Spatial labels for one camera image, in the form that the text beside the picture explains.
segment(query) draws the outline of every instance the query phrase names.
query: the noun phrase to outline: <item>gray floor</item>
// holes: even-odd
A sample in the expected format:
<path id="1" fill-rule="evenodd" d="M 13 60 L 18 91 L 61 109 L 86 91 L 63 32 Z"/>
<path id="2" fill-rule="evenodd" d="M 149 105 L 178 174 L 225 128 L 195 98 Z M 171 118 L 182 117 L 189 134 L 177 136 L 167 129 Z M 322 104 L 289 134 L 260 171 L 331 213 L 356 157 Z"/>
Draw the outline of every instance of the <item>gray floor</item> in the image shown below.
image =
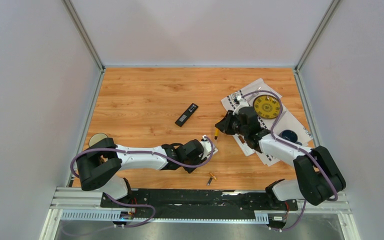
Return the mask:
<path id="1" fill-rule="evenodd" d="M 289 215 L 288 225 L 297 219 Z M 104 221 L 64 221 L 60 227 L 71 234 L 84 234 L 111 226 Z M 70 237 L 58 231 L 56 240 L 343 240 L 337 215 L 305 214 L 293 230 L 274 232 L 265 225 L 226 223 L 160 223 L 135 228 L 111 228 L 83 237 Z"/>

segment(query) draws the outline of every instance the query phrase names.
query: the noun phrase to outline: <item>white panel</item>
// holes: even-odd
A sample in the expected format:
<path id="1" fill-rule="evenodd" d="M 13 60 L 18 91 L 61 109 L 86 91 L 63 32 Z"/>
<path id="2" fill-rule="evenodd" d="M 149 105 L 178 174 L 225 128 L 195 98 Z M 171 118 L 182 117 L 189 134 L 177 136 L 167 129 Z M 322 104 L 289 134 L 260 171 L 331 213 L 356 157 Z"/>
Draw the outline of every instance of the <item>white panel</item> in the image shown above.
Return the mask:
<path id="1" fill-rule="evenodd" d="M 331 0 L 73 0 L 105 65 L 298 63 Z"/>
<path id="2" fill-rule="evenodd" d="M 38 239 L 99 71 L 59 0 L 0 0 L 0 240 Z"/>
<path id="3" fill-rule="evenodd" d="M 384 239 L 384 0 L 344 0 L 302 70 L 361 239 Z"/>

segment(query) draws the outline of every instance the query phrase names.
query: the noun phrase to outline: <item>wood grain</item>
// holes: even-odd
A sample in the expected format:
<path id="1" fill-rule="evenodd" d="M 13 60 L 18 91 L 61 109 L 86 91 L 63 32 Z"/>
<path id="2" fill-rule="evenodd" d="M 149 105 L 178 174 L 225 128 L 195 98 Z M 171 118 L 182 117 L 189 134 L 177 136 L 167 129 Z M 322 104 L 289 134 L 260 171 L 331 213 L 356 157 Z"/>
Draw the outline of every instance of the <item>wood grain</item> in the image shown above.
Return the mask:
<path id="1" fill-rule="evenodd" d="M 221 99 L 262 78 L 279 92 L 283 104 L 308 129 L 300 95 L 290 68 L 108 68 L 87 133 L 105 133 L 128 147 L 155 147 L 214 137 L 214 124 L 226 110 Z M 191 104 L 199 106 L 183 125 L 174 124 Z M 188 174 L 183 168 L 119 171 L 132 188 L 263 190 L 272 182 L 294 179 L 283 162 L 268 167 L 254 154 L 246 157 L 231 136 L 218 138 L 219 152 L 205 166 Z M 209 172 L 213 180 L 207 186 Z M 78 179 L 74 187 L 80 187 Z"/>

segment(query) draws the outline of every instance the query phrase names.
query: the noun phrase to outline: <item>yellow plate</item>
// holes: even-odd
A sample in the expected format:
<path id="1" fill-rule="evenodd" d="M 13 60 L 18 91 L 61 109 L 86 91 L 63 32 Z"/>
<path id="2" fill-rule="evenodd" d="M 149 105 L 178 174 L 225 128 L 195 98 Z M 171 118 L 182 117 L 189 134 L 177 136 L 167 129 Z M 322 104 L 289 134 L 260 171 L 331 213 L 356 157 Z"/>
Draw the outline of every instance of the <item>yellow plate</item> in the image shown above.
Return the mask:
<path id="1" fill-rule="evenodd" d="M 264 119 L 274 119 L 281 112 L 279 101 L 270 95 L 260 95 L 256 97 L 252 105 L 257 114 Z"/>

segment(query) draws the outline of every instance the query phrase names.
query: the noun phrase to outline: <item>purple cable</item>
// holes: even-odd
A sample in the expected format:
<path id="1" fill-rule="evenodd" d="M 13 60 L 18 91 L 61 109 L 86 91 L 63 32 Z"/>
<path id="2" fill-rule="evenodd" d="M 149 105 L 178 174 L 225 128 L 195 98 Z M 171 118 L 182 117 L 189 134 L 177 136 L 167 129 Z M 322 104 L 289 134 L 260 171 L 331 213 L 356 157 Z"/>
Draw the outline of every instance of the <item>purple cable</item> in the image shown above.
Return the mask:
<path id="1" fill-rule="evenodd" d="M 273 97 L 275 97 L 277 99 L 277 101 L 279 102 L 280 104 L 280 112 L 279 112 L 279 115 L 277 115 L 276 119 L 274 120 L 273 122 L 273 125 L 271 126 L 271 129 L 270 129 L 270 134 L 271 136 L 273 137 L 273 139 L 275 141 L 278 141 L 288 147 L 291 147 L 293 149 L 296 149 L 302 153 L 304 153 L 305 155 L 307 155 L 307 157 L 312 161 L 312 163 L 318 168 L 318 170 L 320 171 L 321 175 L 323 176 L 323 178 L 326 180 L 327 184 L 329 185 L 330 189 L 332 190 L 333 192 L 333 198 L 329 198 L 328 201 L 337 201 L 338 200 L 338 192 L 337 190 L 335 189 L 333 183 L 331 182 L 331 180 L 328 178 L 328 175 L 326 175 L 326 172 L 322 169 L 322 167 L 320 166 L 320 164 L 317 162 L 317 160 L 309 153 L 307 152 L 306 150 L 300 148 L 300 147 L 297 147 L 295 145 L 293 145 L 292 143 L 290 143 L 289 141 L 287 140 L 283 140 L 282 138 L 279 138 L 275 135 L 275 126 L 278 124 L 280 118 L 281 118 L 281 115 L 283 113 L 283 106 L 282 106 L 282 101 L 281 99 L 272 91 L 267 91 L 267 90 L 257 90 L 257 91 L 252 91 L 252 92 L 249 92 L 247 94 L 244 94 L 242 97 L 245 99 L 245 97 L 249 96 L 249 95 L 252 95 L 252 94 L 257 94 L 257 93 L 268 93 L 268 94 L 271 94 L 273 95 Z M 290 227 L 287 227 L 287 228 L 283 228 L 282 231 L 288 231 L 288 230 L 291 230 L 293 229 L 300 221 L 301 219 L 303 218 L 303 214 L 304 214 L 304 210 L 306 209 L 306 204 L 307 204 L 307 201 L 304 200 L 304 204 L 302 205 L 302 210 L 301 210 L 301 213 L 299 214 L 299 217 L 298 219 L 296 220 L 296 222 L 294 224 L 292 224 L 292 226 Z"/>
<path id="2" fill-rule="evenodd" d="M 198 164 L 198 165 L 188 165 L 188 164 L 184 164 L 184 163 L 181 163 L 179 161 L 176 161 L 174 160 L 173 158 L 170 158 L 164 154 L 161 154 L 159 152 L 152 152 L 152 151 L 125 151 L 125 150 L 121 150 L 121 149 L 114 149 L 114 148 L 93 148 L 93 149 L 88 149 L 88 150 L 84 150 L 82 152 L 80 152 L 79 154 L 77 154 L 70 162 L 70 170 L 71 170 L 71 173 L 76 177 L 78 178 L 79 175 L 76 173 L 76 171 L 74 170 L 74 163 L 76 162 L 76 160 L 78 158 L 80 158 L 81 156 L 87 154 L 87 153 L 92 153 L 92 152 L 116 152 L 116 153 L 122 153 L 122 154 L 150 154 L 150 155 L 157 155 L 157 156 L 160 156 L 160 157 L 163 157 L 175 164 L 178 164 L 182 167 L 186 167 L 186 168 L 199 168 L 199 167 L 202 167 L 204 166 L 205 164 L 207 164 L 211 158 L 213 157 L 213 154 L 214 154 L 214 145 L 213 145 L 213 142 L 211 141 L 211 139 L 207 136 L 205 136 L 205 139 L 209 142 L 210 146 L 211 146 L 211 152 L 209 153 L 209 156 L 207 158 L 207 160 L 205 160 L 204 162 L 202 162 L 201 164 Z M 121 205 L 121 206 L 125 206 L 125 207 L 131 207 L 131 208 L 151 208 L 152 209 L 152 215 L 146 219 L 145 221 L 142 221 L 140 223 L 137 223 L 137 224 L 133 224 L 133 225 L 125 225 L 124 227 L 125 228 L 134 228 L 134 227 L 139 227 L 139 226 L 142 226 L 144 224 L 146 224 L 147 222 L 149 222 L 154 216 L 155 216 L 155 213 L 156 213 L 156 209 L 154 206 L 152 205 L 148 205 L 148 204 L 127 204 L 127 203 L 122 203 L 120 201 L 117 201 L 116 199 L 114 199 L 112 196 L 106 194 L 107 197 L 113 201 L 114 203 L 118 204 L 118 205 Z M 86 233 L 86 234 L 82 234 L 82 235 L 74 235 L 74 234 L 70 234 L 70 233 L 67 233 L 65 232 L 63 229 L 61 229 L 61 231 L 68 235 L 68 236 L 71 236 L 71 237 L 81 237 L 81 236 L 86 236 L 86 235 L 89 235 L 89 234 L 94 234 L 94 233 L 97 233 L 97 232 L 100 232 L 100 231 L 103 231 L 103 230 L 106 230 L 106 229 L 109 229 L 110 227 L 105 227 L 105 228 L 102 228 L 102 229 L 99 229 L 97 231 L 94 231 L 94 232 L 91 232 L 91 233 Z"/>

